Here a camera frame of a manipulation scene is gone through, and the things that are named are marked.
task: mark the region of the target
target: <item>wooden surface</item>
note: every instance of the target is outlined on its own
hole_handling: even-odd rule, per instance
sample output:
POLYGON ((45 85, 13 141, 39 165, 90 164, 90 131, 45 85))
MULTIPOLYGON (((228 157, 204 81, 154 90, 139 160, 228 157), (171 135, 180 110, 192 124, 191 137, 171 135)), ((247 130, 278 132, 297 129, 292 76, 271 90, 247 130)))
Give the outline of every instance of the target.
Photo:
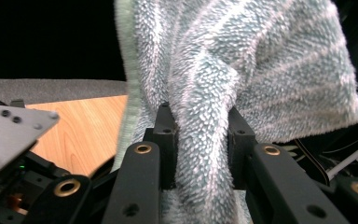
POLYGON ((54 110, 59 123, 33 149, 72 174, 92 175, 116 154, 117 134, 127 96, 27 105, 54 110))

